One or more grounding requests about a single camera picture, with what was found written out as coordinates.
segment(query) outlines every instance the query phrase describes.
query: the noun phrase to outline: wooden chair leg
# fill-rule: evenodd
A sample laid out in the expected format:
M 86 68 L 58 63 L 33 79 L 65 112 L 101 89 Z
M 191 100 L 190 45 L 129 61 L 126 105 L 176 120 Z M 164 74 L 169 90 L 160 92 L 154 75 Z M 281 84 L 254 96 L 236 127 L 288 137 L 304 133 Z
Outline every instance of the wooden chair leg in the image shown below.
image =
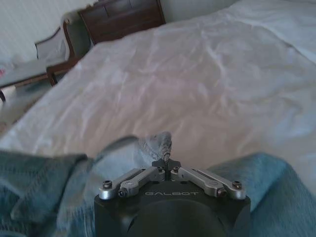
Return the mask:
M 5 96 L 2 90 L 0 90 L 0 99 L 2 100 L 2 102 L 5 102 Z
M 57 79 L 54 73 L 47 72 L 47 77 L 49 79 L 51 86 L 54 86 L 57 84 Z

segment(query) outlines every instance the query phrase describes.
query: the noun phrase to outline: white comforter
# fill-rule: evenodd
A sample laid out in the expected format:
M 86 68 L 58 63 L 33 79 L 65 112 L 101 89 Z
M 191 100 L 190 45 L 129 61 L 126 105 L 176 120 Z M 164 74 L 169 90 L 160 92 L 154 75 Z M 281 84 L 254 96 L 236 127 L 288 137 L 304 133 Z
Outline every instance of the white comforter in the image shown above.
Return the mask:
M 95 46 L 0 141 L 95 156 L 170 131 L 172 157 L 208 167 L 264 151 L 316 194 L 316 5 L 243 0 Z

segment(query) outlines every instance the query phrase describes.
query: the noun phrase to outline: chair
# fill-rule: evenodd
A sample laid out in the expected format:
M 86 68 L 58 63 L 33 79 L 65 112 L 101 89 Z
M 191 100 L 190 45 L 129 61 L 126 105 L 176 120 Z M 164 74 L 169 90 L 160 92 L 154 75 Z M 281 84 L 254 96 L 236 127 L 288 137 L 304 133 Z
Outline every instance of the chair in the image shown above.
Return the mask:
M 2 88 L 11 85 L 24 85 L 35 81 L 50 79 L 46 68 L 81 58 L 91 48 L 91 40 L 77 11 L 66 13 L 61 26 L 49 38 L 35 43 L 37 60 L 18 65 L 0 79 L 0 99 L 4 102 Z

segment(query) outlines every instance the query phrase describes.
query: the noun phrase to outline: blue blanket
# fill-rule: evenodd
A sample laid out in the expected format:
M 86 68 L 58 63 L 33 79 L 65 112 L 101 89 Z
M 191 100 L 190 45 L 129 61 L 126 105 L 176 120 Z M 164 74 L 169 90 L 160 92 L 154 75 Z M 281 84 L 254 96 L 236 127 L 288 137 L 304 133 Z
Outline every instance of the blue blanket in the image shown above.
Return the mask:
M 95 159 L 1 151 L 0 236 L 93 237 L 93 199 L 102 181 L 148 167 L 170 152 L 167 132 L 122 138 Z M 316 236 L 316 199 L 281 159 L 258 153 L 209 170 L 246 186 L 251 237 Z

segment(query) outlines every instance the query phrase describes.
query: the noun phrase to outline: screw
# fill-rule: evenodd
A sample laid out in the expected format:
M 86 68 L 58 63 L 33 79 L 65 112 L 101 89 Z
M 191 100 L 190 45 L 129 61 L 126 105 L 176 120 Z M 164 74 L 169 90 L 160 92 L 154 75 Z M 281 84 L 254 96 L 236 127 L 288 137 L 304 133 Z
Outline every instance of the screw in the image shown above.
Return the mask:
M 103 182 L 103 188 L 104 189 L 110 189 L 112 187 L 112 181 L 111 180 L 106 180 Z
M 227 191 L 224 188 L 220 188 L 217 190 L 217 197 L 222 198 L 225 197 L 227 194 Z
M 233 187 L 235 189 L 242 189 L 242 184 L 240 181 L 233 181 Z
M 120 198 L 125 198 L 127 196 L 127 189 L 126 188 L 122 188 L 118 191 L 118 196 Z
M 180 169 L 180 168 L 177 167 L 177 166 L 176 166 L 176 167 L 173 167 L 173 171 L 176 172 L 176 173 L 178 173 L 179 169 Z

